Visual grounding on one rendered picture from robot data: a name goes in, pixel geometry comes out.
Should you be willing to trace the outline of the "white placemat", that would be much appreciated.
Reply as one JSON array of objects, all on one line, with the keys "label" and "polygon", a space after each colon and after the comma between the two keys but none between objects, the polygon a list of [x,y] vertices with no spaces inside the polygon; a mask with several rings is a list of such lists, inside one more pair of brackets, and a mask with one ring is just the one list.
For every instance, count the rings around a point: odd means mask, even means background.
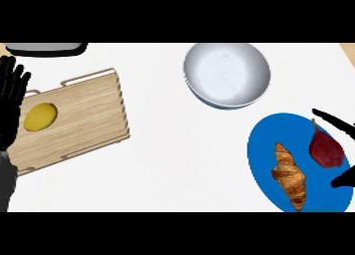
[{"label": "white placemat", "polygon": [[263,97],[225,111],[183,80],[189,44],[93,44],[71,58],[24,58],[40,91],[112,68],[132,136],[21,176],[15,211],[272,211],[254,182],[247,138],[274,113],[321,110],[355,123],[355,69],[337,44],[262,44],[272,78]]}]

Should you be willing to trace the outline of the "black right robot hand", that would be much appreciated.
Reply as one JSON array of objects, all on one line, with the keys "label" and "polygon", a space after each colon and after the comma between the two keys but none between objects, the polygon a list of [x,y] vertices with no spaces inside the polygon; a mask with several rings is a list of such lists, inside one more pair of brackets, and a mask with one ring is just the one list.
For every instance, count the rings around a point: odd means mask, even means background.
[{"label": "black right robot hand", "polygon": [[[355,140],[355,124],[350,125],[328,113],[314,109],[314,114],[345,131]],[[331,187],[355,187],[355,165],[333,179]]]}]

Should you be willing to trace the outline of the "wooden cutting board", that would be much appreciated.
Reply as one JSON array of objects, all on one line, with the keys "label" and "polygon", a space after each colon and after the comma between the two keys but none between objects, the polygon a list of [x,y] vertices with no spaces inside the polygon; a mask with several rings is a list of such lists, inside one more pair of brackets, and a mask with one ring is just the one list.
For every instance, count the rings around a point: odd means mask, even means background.
[{"label": "wooden cutting board", "polygon": [[16,140],[7,148],[18,175],[130,137],[117,70],[109,68],[64,81],[61,85],[52,91],[36,91],[22,103],[21,121],[43,103],[55,105],[58,116],[52,125],[39,131],[27,131],[19,122]]}]

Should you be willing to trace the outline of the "brown croissant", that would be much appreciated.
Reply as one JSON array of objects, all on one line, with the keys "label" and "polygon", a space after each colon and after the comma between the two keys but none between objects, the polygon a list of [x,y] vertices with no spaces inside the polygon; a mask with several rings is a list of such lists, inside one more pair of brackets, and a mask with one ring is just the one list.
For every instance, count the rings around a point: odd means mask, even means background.
[{"label": "brown croissant", "polygon": [[306,202],[306,175],[296,164],[291,152],[280,142],[275,144],[275,159],[277,165],[271,175],[284,190],[294,210],[300,212]]}]

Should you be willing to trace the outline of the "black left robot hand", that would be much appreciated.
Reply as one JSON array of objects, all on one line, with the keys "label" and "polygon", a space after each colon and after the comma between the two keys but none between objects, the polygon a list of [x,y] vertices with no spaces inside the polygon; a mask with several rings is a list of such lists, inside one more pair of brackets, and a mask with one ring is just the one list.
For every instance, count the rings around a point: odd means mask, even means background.
[{"label": "black left robot hand", "polygon": [[21,105],[27,93],[31,73],[9,56],[0,58],[0,150],[4,151],[16,139]]}]

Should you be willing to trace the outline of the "yellow round fruit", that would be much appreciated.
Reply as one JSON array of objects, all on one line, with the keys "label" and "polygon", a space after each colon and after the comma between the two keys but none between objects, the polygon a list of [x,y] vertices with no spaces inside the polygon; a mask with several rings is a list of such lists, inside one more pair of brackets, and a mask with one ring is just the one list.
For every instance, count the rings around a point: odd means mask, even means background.
[{"label": "yellow round fruit", "polygon": [[58,108],[53,104],[43,103],[37,105],[24,121],[24,128],[27,131],[39,131],[47,128],[58,117]]}]

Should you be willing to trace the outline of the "grey white bowl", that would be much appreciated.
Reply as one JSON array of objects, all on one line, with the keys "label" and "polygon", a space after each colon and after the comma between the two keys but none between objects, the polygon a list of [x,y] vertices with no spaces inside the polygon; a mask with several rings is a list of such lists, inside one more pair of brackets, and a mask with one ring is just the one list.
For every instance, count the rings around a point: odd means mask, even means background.
[{"label": "grey white bowl", "polygon": [[197,43],[185,55],[183,76],[197,98],[223,110],[250,106],[271,83],[268,61],[248,43]]}]

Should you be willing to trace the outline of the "blue plate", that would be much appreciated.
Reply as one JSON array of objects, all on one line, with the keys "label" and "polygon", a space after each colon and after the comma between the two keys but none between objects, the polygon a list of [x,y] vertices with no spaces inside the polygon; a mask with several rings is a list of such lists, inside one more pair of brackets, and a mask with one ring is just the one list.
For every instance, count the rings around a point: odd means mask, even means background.
[{"label": "blue plate", "polygon": [[306,176],[306,203],[303,212],[345,212],[350,204],[353,188],[331,187],[331,180],[350,168],[343,160],[340,167],[324,168],[309,155],[315,134],[312,120],[294,114],[275,114],[262,119],[253,128],[247,143],[247,158],[257,185],[272,203],[285,212],[294,212],[290,198],[272,177],[277,166],[275,144],[291,152],[296,165]]}]

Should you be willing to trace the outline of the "dark grey appliance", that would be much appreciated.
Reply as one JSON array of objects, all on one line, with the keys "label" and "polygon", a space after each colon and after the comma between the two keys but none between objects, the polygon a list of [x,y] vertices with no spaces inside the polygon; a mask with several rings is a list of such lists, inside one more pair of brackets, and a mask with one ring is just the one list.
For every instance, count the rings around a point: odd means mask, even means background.
[{"label": "dark grey appliance", "polygon": [[87,43],[6,43],[7,51],[22,57],[70,57],[86,52]]}]

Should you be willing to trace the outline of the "dark red pear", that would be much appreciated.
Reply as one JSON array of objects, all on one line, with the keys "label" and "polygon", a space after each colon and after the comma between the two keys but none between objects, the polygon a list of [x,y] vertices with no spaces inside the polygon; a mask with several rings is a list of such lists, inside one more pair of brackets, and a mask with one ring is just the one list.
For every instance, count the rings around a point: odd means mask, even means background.
[{"label": "dark red pear", "polygon": [[309,155],[324,168],[340,167],[345,160],[345,150],[333,136],[314,125],[314,136],[309,144]]}]

